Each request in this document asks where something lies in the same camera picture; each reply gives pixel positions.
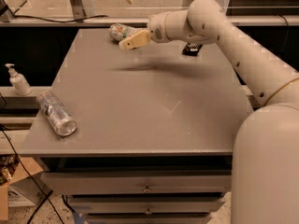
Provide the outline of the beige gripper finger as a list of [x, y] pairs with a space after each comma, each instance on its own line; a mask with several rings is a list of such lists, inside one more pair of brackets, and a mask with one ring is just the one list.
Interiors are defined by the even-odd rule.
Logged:
[[147, 30], [142, 30], [120, 41], [119, 47], [123, 50], [137, 49], [147, 46], [150, 41], [150, 33]]

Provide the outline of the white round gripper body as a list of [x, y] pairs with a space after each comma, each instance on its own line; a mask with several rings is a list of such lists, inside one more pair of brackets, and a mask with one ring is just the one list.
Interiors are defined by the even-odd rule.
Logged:
[[167, 43], [168, 37], [165, 31], [166, 13], [160, 13], [149, 17], [147, 27], [151, 34], [151, 39], [156, 43]]

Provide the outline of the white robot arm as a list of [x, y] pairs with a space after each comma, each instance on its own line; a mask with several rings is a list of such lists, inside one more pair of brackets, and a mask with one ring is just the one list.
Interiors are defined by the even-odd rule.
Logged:
[[259, 105], [235, 138], [231, 224], [299, 224], [299, 73], [235, 27], [215, 0], [154, 15], [119, 46], [173, 40], [216, 44]]

